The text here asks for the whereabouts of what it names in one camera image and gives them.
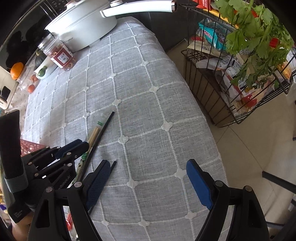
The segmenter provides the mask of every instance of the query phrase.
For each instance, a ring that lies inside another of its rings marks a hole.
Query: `wall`
[[[11,78],[10,73],[0,66],[0,90],[3,89],[3,86],[12,90],[15,86],[15,80]]]

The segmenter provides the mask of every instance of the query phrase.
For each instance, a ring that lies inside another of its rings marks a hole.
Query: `person's hand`
[[[16,241],[27,241],[30,224],[33,219],[33,212],[30,212],[27,216],[25,216],[21,221],[18,223],[14,223],[11,220],[12,224],[12,235],[14,236]]]

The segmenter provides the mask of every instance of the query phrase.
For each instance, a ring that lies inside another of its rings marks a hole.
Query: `pot lid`
[[[55,24],[58,24],[59,28],[65,28],[106,4],[109,4],[108,0],[72,0],[66,5],[67,9],[51,21],[45,29],[51,32],[50,28]]]

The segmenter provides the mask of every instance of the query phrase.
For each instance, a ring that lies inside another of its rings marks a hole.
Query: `green fruit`
[[[42,69],[40,69],[38,72],[38,76],[43,77],[45,75],[46,69],[47,69],[47,66],[44,66]]]

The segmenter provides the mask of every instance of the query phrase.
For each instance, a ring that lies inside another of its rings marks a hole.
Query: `gray tablecloth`
[[[57,68],[29,97],[23,138],[63,146],[87,139],[103,113],[115,115],[92,159],[117,165],[92,219],[104,241],[194,240],[208,210],[187,175],[194,158],[226,182],[221,157],[187,84],[154,34],[122,18],[100,42]],[[221,240],[225,240],[227,216]]]

